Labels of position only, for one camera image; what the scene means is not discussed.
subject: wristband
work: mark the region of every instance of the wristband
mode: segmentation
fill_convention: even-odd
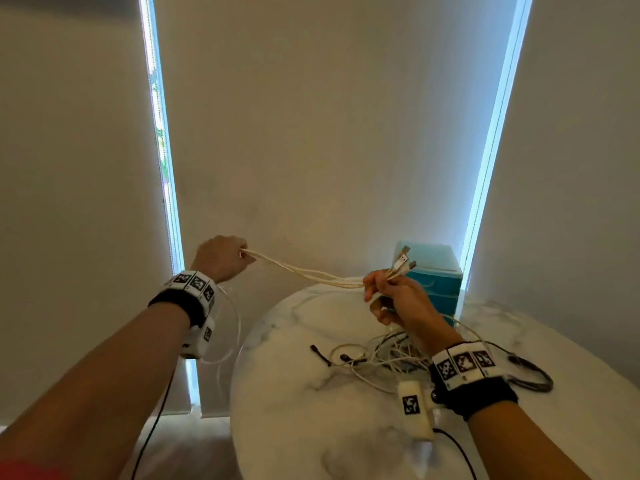
[[[444,404],[465,421],[492,404],[518,403],[518,396],[482,342],[464,342],[434,355],[429,373],[435,386],[434,402]]]
[[[183,271],[164,284],[149,306],[174,303],[187,313],[192,327],[202,328],[215,303],[216,289],[215,282],[199,271]]]

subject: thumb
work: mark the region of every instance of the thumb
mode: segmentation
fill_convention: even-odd
[[[391,298],[394,297],[397,288],[387,281],[384,271],[378,271],[376,273],[376,287],[380,293],[390,296]]]

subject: black wrist strap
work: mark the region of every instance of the black wrist strap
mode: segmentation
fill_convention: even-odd
[[[435,386],[431,398],[437,404],[459,414],[465,421],[476,412],[501,401],[518,403],[518,396],[502,377],[487,377],[470,384],[448,390],[435,364],[429,366],[431,380]]]
[[[198,298],[184,290],[169,289],[160,291],[155,298],[149,301],[149,306],[154,303],[173,303],[174,305],[180,306],[189,316],[190,326],[202,328],[206,320]]]

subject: white marble surface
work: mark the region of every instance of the white marble surface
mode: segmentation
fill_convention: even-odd
[[[640,391],[628,380],[555,331],[494,303],[468,297],[463,320],[553,377],[551,394],[516,388],[520,404],[589,476],[639,477]],[[328,353],[385,331],[361,290],[324,285],[293,294],[265,315],[247,336],[232,383],[231,432],[244,480],[470,478],[443,436],[427,461],[412,452],[394,395],[327,367],[309,350],[315,344]],[[486,478],[464,421],[443,411],[438,426]]]

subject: hand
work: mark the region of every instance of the hand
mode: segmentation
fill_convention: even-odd
[[[377,292],[394,301],[396,313],[384,309],[380,298],[371,303],[371,312],[380,323],[400,325],[413,343],[432,357],[447,347],[462,342],[462,336],[444,321],[420,284],[406,276],[399,276],[388,282],[386,271],[373,271],[363,279],[365,301],[369,301]]]
[[[200,245],[190,269],[206,274],[216,283],[228,281],[255,261],[243,249],[244,239],[217,235]]]

